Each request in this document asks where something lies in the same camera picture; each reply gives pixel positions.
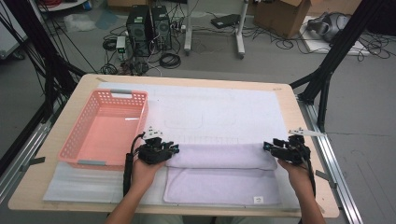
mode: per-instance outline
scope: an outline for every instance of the pink plastic basket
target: pink plastic basket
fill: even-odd
[[[93,91],[59,152],[59,161],[77,168],[123,170],[125,154],[143,132],[147,100],[143,91]]]

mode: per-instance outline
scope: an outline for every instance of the folded towel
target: folded towel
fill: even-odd
[[[179,145],[167,162],[167,203],[280,203],[275,159],[262,144]]]

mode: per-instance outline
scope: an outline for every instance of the gray floor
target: gray floor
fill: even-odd
[[[103,10],[86,13],[98,21]],[[202,17],[196,22],[210,26],[209,19]],[[71,33],[70,37],[98,69],[104,63],[102,37],[124,23],[125,19],[118,18],[106,30]],[[63,35],[61,38],[71,63],[91,71]],[[187,57],[181,51],[181,66],[175,70],[160,68],[162,76],[291,83],[313,72],[325,57],[322,54],[302,54],[296,47],[280,49],[276,42],[271,43],[268,35],[260,35],[254,40],[249,37],[244,41],[247,54],[244,60],[239,60],[231,35],[196,34],[191,55]],[[387,49],[396,52],[396,44],[391,43]],[[371,56],[363,62],[347,56],[332,78],[326,131],[364,223],[396,223],[396,181],[393,179],[393,160],[396,157],[395,70],[394,56],[386,60]],[[159,75],[155,69],[147,72],[150,77]],[[28,60],[0,62],[0,86],[2,156],[41,105],[43,96]],[[296,93],[301,91],[301,88],[295,90]],[[96,213],[10,211],[7,198],[0,205],[1,223],[47,223],[53,220],[57,223],[101,223],[105,218],[106,214]],[[204,224],[208,220],[208,217],[187,217],[186,223]],[[343,215],[327,221],[346,223]],[[297,219],[280,218],[276,222],[296,223]]]

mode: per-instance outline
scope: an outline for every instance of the wooden table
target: wooden table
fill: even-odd
[[[297,104],[291,87],[287,84],[256,83],[240,81],[221,81],[188,78],[166,77],[119,77],[106,75],[86,75],[78,83],[69,102],[62,114],[52,127],[46,141],[37,153],[37,157],[46,157],[44,163],[32,165],[26,172],[23,180],[12,195],[8,206],[15,210],[37,211],[93,211],[110,212],[114,209],[112,203],[54,203],[42,200],[49,182],[52,179],[57,166],[57,155],[62,148],[67,135],[70,133],[80,110],[85,105],[91,91],[101,82],[135,83],[151,85],[191,86],[208,88],[226,88],[256,91],[273,91],[280,104],[286,128],[306,128],[300,107]],[[322,165],[315,151],[312,139],[305,138],[305,144],[311,148],[311,161],[316,170],[323,172]],[[317,202],[325,217],[338,217],[339,210],[332,194],[332,190],[326,180],[319,177],[317,181]],[[230,208],[209,206],[162,206],[140,205],[137,213],[153,214],[180,214],[180,215],[203,215],[203,216],[268,216],[268,217],[298,217],[299,209],[281,210],[275,208]]]

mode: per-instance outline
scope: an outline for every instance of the hand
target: hand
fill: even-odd
[[[132,183],[129,191],[133,190],[143,195],[151,186],[157,171],[163,167],[164,164],[165,162],[163,161],[158,164],[148,165],[139,159],[135,160]]]
[[[288,171],[290,184],[296,192],[297,197],[302,194],[314,194],[311,180],[309,179],[308,171],[305,166],[296,166],[282,160],[277,160],[277,163]]]

